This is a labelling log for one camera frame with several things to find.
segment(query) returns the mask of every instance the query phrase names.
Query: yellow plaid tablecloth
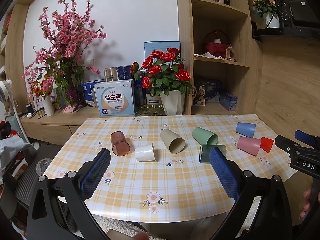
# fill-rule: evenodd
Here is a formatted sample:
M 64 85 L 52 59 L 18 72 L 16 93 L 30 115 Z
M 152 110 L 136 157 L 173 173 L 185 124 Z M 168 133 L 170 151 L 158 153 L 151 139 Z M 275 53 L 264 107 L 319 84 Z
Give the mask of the yellow plaid tablecloth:
M 200 145 L 191 135 L 195 127 L 218 134 L 218 143 L 227 147 L 227 159 L 255 176 L 271 178 L 279 174 L 285 181 L 295 173 L 289 167 L 289 155 L 275 145 L 270 153 L 260 149 L 256 157 L 237 149 L 238 122 L 256 124 L 255 138 L 276 137 L 256 115 L 88 118 L 62 147 L 45 175 L 58 178 L 68 171 L 78 171 L 104 147 L 111 152 L 111 163 L 93 197 L 85 201 L 92 213 L 154 223 L 217 215 L 229 211 L 234 200 L 228 198 L 212 166 L 199 162 Z M 163 129 L 170 129 L 185 139 L 182 152 L 173 155 L 167 150 L 160 138 Z M 126 135 L 132 149 L 123 157 L 111 151 L 110 135 L 119 130 Z M 134 148 L 151 143 L 156 162 L 137 162 Z

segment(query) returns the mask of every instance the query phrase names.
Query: white vase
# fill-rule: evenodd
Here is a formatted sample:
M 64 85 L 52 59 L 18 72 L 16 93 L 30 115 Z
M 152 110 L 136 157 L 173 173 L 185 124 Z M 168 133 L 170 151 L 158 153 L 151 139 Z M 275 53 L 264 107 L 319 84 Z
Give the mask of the white vase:
M 181 94 L 179 90 L 169 91 L 168 96 L 162 92 L 160 97 L 165 114 L 182 115 L 185 95 L 186 93 Z
M 263 14 L 263 18 L 266 22 L 266 26 L 269 24 L 271 18 L 272 18 L 272 13 L 264 13 Z M 275 13 L 272 21 L 270 22 L 268 28 L 279 28 L 280 27 L 280 22 L 279 22 L 279 17 L 277 15 L 277 13 Z
M 45 97 L 43 101 L 43 107 L 47 116 L 51 116 L 54 114 L 53 106 L 50 100 L 50 97 Z

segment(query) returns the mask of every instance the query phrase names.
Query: cup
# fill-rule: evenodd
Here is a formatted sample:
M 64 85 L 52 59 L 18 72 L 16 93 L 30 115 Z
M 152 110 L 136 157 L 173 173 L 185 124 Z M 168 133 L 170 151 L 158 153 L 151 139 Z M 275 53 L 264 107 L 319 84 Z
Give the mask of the cup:
M 271 151 L 272 146 L 273 146 L 273 141 L 274 140 L 272 140 L 272 139 L 262 137 L 260 148 L 262 150 L 266 151 L 267 153 L 269 153 Z
M 261 145 L 261 140 L 257 138 L 248 138 L 240 136 L 237 148 L 253 156 L 257 156 Z
M 111 134 L 112 151 L 117 156 L 125 156 L 130 151 L 130 145 L 126 142 L 123 132 L 117 131 Z
M 218 135 L 208 131 L 206 129 L 196 127 L 192 131 L 192 137 L 197 140 L 198 143 L 202 144 L 217 144 Z
M 172 154 L 181 152 L 186 145 L 184 139 L 181 138 L 180 135 L 168 129 L 164 129 L 160 133 L 160 137 L 164 142 L 164 145 Z
M 155 161 L 156 157 L 154 152 L 153 143 L 134 150 L 138 162 Z
M 253 123 L 239 122 L 237 124 L 236 132 L 244 136 L 253 138 L 256 125 Z
M 200 153 L 199 153 L 199 162 L 200 163 L 210 163 L 209 154 L 211 149 L 217 147 L 225 157 L 227 157 L 227 148 L 224 144 L 219 145 L 207 145 L 202 144 L 200 146 Z

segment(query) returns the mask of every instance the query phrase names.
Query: electrical outlet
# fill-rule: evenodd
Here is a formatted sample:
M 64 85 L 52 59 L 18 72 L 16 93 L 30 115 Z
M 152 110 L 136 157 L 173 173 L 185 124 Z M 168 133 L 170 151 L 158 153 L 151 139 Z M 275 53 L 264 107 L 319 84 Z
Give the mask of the electrical outlet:
M 89 60 L 87 60 L 87 61 L 85 61 L 84 62 L 84 66 L 91 66 L 91 67 L 94 67 L 94 60 L 93 60 L 93 58 L 92 59 L 89 59 Z

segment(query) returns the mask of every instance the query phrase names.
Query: electric fan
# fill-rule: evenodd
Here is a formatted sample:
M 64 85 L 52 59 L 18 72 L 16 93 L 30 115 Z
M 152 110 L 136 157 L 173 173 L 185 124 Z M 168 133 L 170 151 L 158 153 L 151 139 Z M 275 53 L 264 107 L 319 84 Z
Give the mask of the electric fan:
M 20 126 L 20 129 L 24 135 L 24 138 L 26 139 L 27 143 L 30 144 L 30 141 L 26 135 L 26 132 L 24 131 L 22 124 L 20 122 L 20 118 L 17 113 L 15 100 L 13 99 L 13 93 L 12 93 L 12 81 L 11 79 L 7 79 L 7 81 L 0 81 L 0 102 L 5 103 L 9 99 L 10 104 L 13 108 L 14 115 L 18 121 L 18 124 Z

